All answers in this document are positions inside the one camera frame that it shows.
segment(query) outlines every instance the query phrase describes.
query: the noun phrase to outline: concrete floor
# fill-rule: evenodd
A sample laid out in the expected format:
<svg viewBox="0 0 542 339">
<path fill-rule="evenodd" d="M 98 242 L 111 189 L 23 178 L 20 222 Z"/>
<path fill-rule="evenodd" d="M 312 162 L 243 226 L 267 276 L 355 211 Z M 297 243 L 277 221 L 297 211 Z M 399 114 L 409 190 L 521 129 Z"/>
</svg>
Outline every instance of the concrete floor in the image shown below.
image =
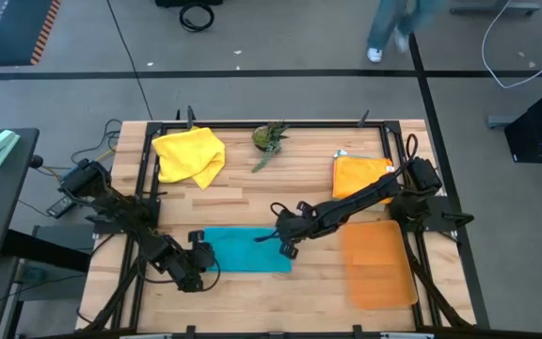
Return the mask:
<svg viewBox="0 0 542 339">
<path fill-rule="evenodd" d="M 365 58 L 377 0 L 227 0 L 215 8 L 215 25 L 200 34 L 179 27 L 177 9 L 157 8 L 151 0 L 111 3 L 142 72 L 237 66 L 413 70 L 410 54 L 397 54 L 392 44 L 381 64 Z M 441 12 L 417 34 L 426 70 L 482 70 L 480 43 L 491 18 Z M 498 70 L 542 67 L 542 10 L 530 19 L 497 23 L 487 59 Z M 0 73 L 130 70 L 105 0 L 67 0 L 41 63 Z M 157 120 L 173 119 L 187 105 L 200 120 L 354 119 L 366 109 L 370 119 L 426 119 L 415 77 L 163 78 L 142 84 Z M 463 209 L 476 216 L 469 233 L 490 325 L 542 331 L 542 165 L 514 164 L 503 133 L 485 127 L 486 115 L 521 115 L 542 97 L 542 78 L 509 90 L 488 78 L 437 78 L 429 85 Z M 0 128 L 38 127 L 37 153 L 50 166 L 69 166 L 72 152 L 97 144 L 111 118 L 148 118 L 135 79 L 0 81 Z M 31 171 L 21 197 L 45 209 L 59 194 L 55 181 Z M 18 206 L 12 225 L 29 232 L 36 224 L 81 222 L 85 213 L 50 220 Z M 77 305 L 78 300 L 26 305 L 19 330 L 68 332 Z"/>
</svg>

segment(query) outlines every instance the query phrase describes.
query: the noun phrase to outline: yellow cloth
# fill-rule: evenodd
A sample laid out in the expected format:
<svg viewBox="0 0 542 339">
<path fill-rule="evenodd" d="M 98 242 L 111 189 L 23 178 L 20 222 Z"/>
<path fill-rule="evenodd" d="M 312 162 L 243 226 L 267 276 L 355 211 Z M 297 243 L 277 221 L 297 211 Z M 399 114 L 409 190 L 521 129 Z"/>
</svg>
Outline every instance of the yellow cloth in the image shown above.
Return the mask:
<svg viewBox="0 0 542 339">
<path fill-rule="evenodd" d="M 159 137 L 151 144 L 160 156 L 161 183 L 192 178 L 204 189 L 225 166 L 225 144 L 208 127 Z"/>
<path fill-rule="evenodd" d="M 332 197 L 344 199 L 375 183 L 382 175 L 393 171 L 390 159 L 369 159 L 341 155 L 334 161 L 334 189 Z"/>
</svg>

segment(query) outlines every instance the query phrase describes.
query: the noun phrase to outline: blue towel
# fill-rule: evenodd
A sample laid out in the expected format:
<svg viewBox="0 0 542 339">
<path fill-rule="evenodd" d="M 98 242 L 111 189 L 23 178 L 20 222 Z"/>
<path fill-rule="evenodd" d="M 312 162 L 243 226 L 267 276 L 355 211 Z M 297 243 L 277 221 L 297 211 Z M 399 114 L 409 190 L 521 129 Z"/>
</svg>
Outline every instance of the blue towel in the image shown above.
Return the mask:
<svg viewBox="0 0 542 339">
<path fill-rule="evenodd" d="M 270 235 L 273 231 L 269 228 L 207 227 L 204 241 L 213 245 L 223 272 L 290 272 L 292 263 L 279 254 L 279 239 L 254 241 L 254 238 Z"/>
</svg>

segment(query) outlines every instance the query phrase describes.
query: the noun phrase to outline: green plant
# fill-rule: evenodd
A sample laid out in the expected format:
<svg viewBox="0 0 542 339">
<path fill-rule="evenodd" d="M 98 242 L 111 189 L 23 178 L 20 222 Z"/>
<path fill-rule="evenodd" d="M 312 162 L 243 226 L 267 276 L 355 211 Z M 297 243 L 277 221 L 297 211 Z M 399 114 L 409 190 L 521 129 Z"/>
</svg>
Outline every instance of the green plant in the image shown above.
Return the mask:
<svg viewBox="0 0 542 339">
<path fill-rule="evenodd" d="M 273 155 L 281 151 L 281 140 L 287 138 L 282 133 L 285 132 L 289 125 L 283 124 L 283 121 L 271 121 L 266 126 L 258 127 L 252 133 L 252 142 L 260 150 L 264 150 L 263 159 L 252 169 L 253 173 L 265 167 Z"/>
</svg>

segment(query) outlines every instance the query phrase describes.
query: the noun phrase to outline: wooden tabletop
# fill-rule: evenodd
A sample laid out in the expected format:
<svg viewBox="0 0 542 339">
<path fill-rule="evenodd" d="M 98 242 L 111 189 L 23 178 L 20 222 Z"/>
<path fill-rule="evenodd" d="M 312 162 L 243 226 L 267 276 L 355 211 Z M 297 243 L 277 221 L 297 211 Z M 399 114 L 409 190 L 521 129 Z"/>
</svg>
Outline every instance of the wooden tabletop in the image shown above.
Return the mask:
<svg viewBox="0 0 542 339">
<path fill-rule="evenodd" d="M 414 133 L 418 156 L 434 162 L 434 154 L 422 120 L 400 121 L 403 135 Z M 112 171 L 112 184 L 121 193 L 135 192 L 145 121 L 125 122 Z M 333 154 L 382 157 L 379 133 L 371 129 L 289 129 L 282 152 L 266 168 L 251 173 L 261 152 L 251 143 L 249 129 L 217 129 L 226 145 L 226 165 L 206 190 L 191 180 L 161 184 L 159 230 L 187 245 L 187 233 L 207 226 L 270 226 L 275 216 L 271 202 L 295 209 L 299 201 L 317 204 L 331 199 Z M 393 142 L 392 153 L 396 153 Z M 145 187 L 150 187 L 151 166 Z M 353 221 L 388 218 L 377 206 L 354 215 Z M 434 281 L 459 314 L 474 323 L 468 287 L 455 242 L 440 234 L 426 233 L 425 242 Z M 410 241 L 415 249 L 415 241 Z M 93 318 L 117 286 L 125 244 L 115 236 L 91 260 L 81 304 L 81 314 Z M 291 273 L 223 273 L 218 285 L 205 293 L 183 293 L 174 284 L 148 284 L 143 290 L 139 332 L 364 331 L 414 330 L 410 307 L 365 311 L 350 304 L 338 234 L 299 244 L 300 253 Z M 148 268 L 148 277 L 168 279 Z M 215 278 L 203 273 L 204 285 Z M 424 322 L 431 325 L 425 292 L 418 281 Z M 128 324 L 133 290 L 125 298 L 122 325 Z M 86 326 L 77 321 L 77 328 Z"/>
</svg>

